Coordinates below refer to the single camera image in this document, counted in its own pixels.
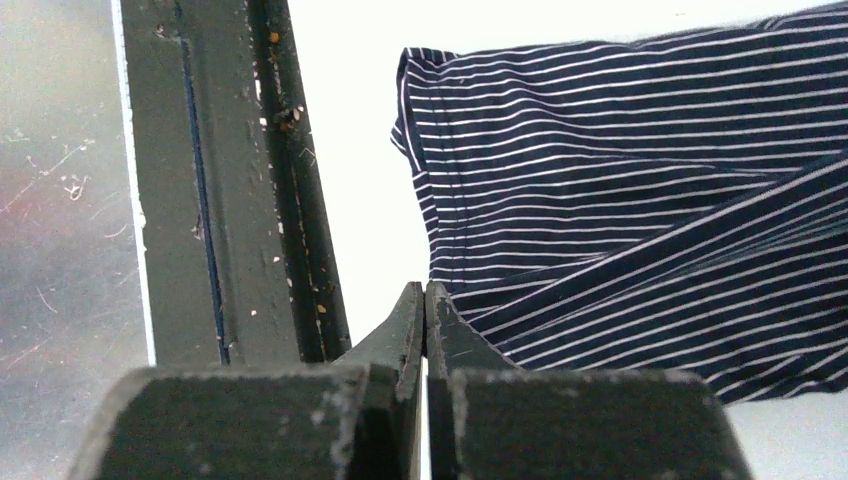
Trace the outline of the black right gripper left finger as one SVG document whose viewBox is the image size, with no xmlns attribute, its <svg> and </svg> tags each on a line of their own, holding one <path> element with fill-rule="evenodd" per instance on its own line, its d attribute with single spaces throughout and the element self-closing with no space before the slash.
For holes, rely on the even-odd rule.
<svg viewBox="0 0 848 480">
<path fill-rule="evenodd" d="M 108 392 L 73 479 L 416 479 L 424 291 L 331 363 L 145 367 Z"/>
</svg>

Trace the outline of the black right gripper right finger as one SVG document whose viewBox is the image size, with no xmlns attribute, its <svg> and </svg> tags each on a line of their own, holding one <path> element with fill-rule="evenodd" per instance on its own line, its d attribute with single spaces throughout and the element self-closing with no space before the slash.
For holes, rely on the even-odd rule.
<svg viewBox="0 0 848 480">
<path fill-rule="evenodd" d="M 436 479 L 747 479 L 721 403 L 668 370 L 528 371 L 425 293 Z"/>
</svg>

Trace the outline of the navy striped boxer underwear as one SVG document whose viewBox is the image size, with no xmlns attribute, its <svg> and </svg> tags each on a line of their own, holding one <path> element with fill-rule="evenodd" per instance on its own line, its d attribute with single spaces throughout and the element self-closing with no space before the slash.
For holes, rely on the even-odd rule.
<svg viewBox="0 0 848 480">
<path fill-rule="evenodd" d="M 631 42 L 408 48 L 429 277 L 527 370 L 847 387 L 847 5 Z"/>
</svg>

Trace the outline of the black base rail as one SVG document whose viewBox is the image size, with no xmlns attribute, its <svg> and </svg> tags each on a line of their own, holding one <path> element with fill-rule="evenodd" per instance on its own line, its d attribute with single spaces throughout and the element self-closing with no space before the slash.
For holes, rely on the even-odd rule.
<svg viewBox="0 0 848 480">
<path fill-rule="evenodd" d="M 112 10 L 149 362 L 337 359 L 351 338 L 289 3 Z"/>
</svg>

